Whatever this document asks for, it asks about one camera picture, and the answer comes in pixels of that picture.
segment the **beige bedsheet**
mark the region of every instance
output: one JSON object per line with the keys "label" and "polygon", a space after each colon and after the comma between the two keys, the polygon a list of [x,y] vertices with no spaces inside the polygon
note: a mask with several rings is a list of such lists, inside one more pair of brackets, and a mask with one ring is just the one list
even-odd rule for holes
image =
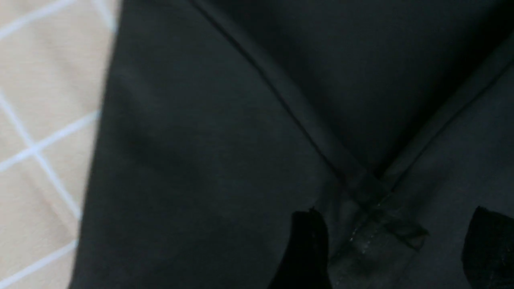
{"label": "beige bedsheet", "polygon": [[0,0],[0,289],[67,287],[116,0]]}

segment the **black garment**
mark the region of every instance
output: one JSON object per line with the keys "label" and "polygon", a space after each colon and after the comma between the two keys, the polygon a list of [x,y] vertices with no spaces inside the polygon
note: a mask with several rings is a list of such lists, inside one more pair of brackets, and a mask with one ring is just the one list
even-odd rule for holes
{"label": "black garment", "polygon": [[334,288],[469,288],[475,208],[514,215],[513,14],[125,0],[70,289],[266,288],[312,206]]}

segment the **dark cloth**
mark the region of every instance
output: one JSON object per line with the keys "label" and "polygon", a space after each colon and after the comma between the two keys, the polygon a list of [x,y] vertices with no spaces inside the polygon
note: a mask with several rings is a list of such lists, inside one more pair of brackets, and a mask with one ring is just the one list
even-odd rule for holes
{"label": "dark cloth", "polygon": [[70,289],[266,288],[312,206],[334,288],[469,288],[475,208],[514,215],[513,14],[125,0]]}
{"label": "dark cloth", "polygon": [[514,219],[479,207],[462,252],[473,289],[514,288]]}

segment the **seam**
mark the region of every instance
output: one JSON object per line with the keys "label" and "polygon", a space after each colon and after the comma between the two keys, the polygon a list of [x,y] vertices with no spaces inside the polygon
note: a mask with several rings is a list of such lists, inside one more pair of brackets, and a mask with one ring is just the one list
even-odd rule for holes
{"label": "seam", "polygon": [[450,124],[459,116],[461,115],[466,109],[470,108],[477,100],[479,100],[482,96],[485,95],[485,93],[491,89],[493,85],[495,85],[498,80],[510,69],[510,67],[514,64],[514,58],[511,59],[505,67],[503,67],[500,72],[491,79],[491,81],[483,88],[481,89],[471,100],[469,100],[467,103],[465,103],[456,113],[454,113],[442,126],[439,128],[439,130],[425,143],[421,151],[416,155],[416,157],[412,160],[412,162],[407,166],[407,168],[401,173],[400,177],[394,182],[393,186],[391,187],[391,191],[394,191],[394,189],[401,183],[403,179],[405,179],[407,172],[409,172],[414,164],[421,158],[421,156],[426,152],[430,144],[437,139],[445,130],[450,126]]}

